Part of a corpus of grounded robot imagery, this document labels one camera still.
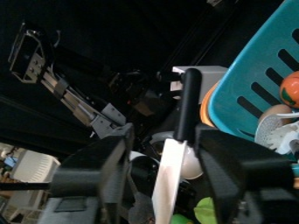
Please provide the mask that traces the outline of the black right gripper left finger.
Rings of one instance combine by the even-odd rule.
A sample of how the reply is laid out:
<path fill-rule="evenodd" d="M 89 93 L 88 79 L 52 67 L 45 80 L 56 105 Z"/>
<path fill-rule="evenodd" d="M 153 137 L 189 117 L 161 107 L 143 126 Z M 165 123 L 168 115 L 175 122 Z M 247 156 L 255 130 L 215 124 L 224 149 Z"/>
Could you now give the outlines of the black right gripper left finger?
<path fill-rule="evenodd" d="M 133 140 L 127 124 L 63 162 L 50 182 L 49 224 L 119 224 Z"/>

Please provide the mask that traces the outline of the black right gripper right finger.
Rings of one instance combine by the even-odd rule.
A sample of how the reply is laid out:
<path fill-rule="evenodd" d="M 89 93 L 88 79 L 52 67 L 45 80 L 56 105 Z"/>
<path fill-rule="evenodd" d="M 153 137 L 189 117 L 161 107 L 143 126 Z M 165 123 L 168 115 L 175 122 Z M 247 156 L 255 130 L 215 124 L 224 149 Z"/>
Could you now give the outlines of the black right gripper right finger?
<path fill-rule="evenodd" d="M 291 162 L 264 146 L 197 125 L 195 151 L 219 224 L 299 224 Z"/>

